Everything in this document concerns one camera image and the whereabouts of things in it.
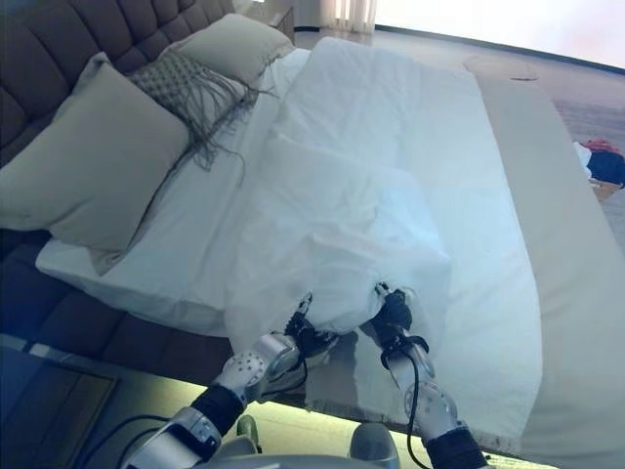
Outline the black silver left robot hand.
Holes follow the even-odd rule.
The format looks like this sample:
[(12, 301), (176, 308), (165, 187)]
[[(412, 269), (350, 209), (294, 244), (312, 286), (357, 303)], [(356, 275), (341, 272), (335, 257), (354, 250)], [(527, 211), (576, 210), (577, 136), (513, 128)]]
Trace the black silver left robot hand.
[(300, 300), (295, 313), (284, 329), (284, 334), (294, 340), (304, 359), (318, 356), (330, 350), (338, 341), (336, 333), (317, 330), (308, 320), (307, 313), (312, 301), (313, 295), (308, 292)]

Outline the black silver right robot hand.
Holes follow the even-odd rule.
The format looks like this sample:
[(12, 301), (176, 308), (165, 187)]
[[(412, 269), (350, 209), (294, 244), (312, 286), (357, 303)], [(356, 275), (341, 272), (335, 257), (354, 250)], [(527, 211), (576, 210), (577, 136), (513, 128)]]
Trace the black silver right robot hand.
[(375, 292), (382, 304), (377, 314), (365, 324), (365, 329), (371, 331), (377, 344), (384, 348), (399, 341), (410, 329), (412, 313), (403, 290), (391, 290), (382, 281), (376, 284)]

